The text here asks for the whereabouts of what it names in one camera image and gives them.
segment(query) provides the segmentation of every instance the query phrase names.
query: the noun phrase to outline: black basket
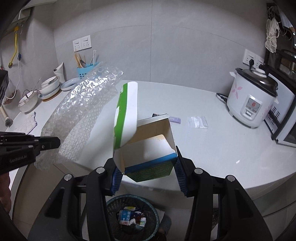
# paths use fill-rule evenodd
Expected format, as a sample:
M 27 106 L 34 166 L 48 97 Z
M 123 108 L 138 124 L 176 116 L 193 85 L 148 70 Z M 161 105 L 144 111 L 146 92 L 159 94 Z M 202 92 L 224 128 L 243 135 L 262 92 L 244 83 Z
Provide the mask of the black basket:
M 145 227 L 125 226 L 118 223 L 118 212 L 126 206 L 140 209 L 146 217 Z M 107 211 L 112 233 L 117 241 L 148 241 L 157 232 L 159 217 L 155 208 L 145 199 L 134 195 L 114 197 L 107 202 Z

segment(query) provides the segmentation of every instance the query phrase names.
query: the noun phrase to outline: black rice cooker lid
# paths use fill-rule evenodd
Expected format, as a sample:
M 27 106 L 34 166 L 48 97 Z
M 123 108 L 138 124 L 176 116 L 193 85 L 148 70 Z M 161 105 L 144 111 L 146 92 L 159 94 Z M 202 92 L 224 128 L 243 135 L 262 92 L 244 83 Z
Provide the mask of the black rice cooker lid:
M 236 68 L 235 69 L 239 75 L 244 77 L 246 80 L 266 92 L 267 94 L 277 97 L 277 89 L 278 89 L 278 83 L 270 77 L 261 77 L 256 73 L 255 70 L 249 70 L 249 69 L 241 69 Z

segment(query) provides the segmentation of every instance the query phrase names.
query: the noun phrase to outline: plastic bag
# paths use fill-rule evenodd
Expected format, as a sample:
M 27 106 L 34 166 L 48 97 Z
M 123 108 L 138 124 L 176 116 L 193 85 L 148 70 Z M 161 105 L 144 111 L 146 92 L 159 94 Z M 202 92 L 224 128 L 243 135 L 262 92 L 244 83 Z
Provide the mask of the plastic bag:
M 272 53 L 276 52 L 276 38 L 279 36 L 279 24 L 275 18 L 267 19 L 265 47 Z
M 100 62 L 69 92 L 42 128 L 41 136 L 61 140 L 57 149 L 42 151 L 34 165 L 41 170 L 52 163 L 77 161 L 103 109 L 116 94 L 115 85 L 123 72 Z
M 191 128 L 208 129 L 207 120 L 204 116 L 192 116 L 188 118 L 188 124 Z

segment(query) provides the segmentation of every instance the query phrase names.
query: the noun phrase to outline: stacked bowls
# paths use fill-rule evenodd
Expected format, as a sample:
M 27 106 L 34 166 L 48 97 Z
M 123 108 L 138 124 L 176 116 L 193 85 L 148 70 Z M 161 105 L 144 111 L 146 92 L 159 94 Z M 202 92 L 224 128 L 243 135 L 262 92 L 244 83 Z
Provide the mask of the stacked bowls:
M 60 89 L 59 85 L 59 77 L 54 76 L 47 80 L 45 80 L 39 89 L 40 92 L 40 98 L 42 100 L 48 99 L 52 96 L 54 96 Z

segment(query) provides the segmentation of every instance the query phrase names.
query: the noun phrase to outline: bubble wrap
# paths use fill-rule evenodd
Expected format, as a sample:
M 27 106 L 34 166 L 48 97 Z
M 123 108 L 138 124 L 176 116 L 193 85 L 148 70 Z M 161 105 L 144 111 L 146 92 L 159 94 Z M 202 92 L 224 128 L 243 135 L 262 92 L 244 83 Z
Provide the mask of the bubble wrap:
M 34 165 L 48 170 L 52 163 L 77 161 L 104 105 L 116 94 L 123 72 L 100 62 L 67 94 L 42 128 L 41 136 L 61 140 L 57 149 L 42 151 Z

